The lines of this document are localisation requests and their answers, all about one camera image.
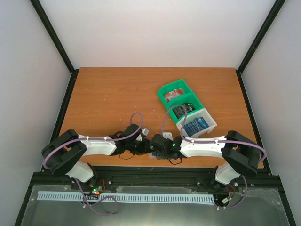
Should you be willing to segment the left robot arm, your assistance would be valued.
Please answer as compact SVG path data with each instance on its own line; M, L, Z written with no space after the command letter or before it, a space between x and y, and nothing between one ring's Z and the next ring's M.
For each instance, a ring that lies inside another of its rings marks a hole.
M86 137L70 129L50 142L43 148L43 167L50 170L52 175L60 177L67 175L82 183L86 189L94 189L99 176L88 163L80 161L83 156L121 155L130 151L132 155L148 152L150 141L147 128L131 124L125 131L118 131L106 137Z

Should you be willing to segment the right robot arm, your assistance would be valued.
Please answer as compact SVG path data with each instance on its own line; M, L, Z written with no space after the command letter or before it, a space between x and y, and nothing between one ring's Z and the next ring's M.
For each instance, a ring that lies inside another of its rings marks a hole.
M166 159L183 159L196 156L222 158L214 179L227 185L239 176L255 177L259 162L266 158L266 151L242 134L230 130L227 135L215 138L176 137L174 140L156 134L150 149Z

